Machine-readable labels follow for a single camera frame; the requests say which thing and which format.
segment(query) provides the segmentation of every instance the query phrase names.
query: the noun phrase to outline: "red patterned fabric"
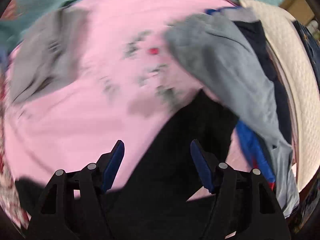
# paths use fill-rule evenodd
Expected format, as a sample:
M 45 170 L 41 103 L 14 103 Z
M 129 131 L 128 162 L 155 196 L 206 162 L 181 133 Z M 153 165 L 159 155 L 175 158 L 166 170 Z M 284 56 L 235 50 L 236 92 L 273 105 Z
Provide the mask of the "red patterned fabric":
M 5 77 L 4 74 L 0 74 L 0 206 L 18 228 L 28 228 L 28 215 L 20 207 L 18 192 L 5 160 L 3 122 L 5 111 L 4 98 Z

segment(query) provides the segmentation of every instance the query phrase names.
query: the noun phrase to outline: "pink bed sheet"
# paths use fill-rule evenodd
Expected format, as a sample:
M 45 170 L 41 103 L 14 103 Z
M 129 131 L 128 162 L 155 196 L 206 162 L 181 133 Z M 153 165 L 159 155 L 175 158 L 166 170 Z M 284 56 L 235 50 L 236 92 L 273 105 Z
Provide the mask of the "pink bed sheet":
M 192 13 L 233 5 L 228 0 L 82 0 L 75 6 L 89 11 L 76 47 L 78 78 L 23 105 L 6 98 L 6 158 L 15 179 L 46 184 L 56 170 L 80 170 L 121 139 L 125 155 L 112 186 L 121 188 L 163 125 L 203 87 L 173 60 L 163 32 Z M 251 169 L 235 132 L 227 163 Z

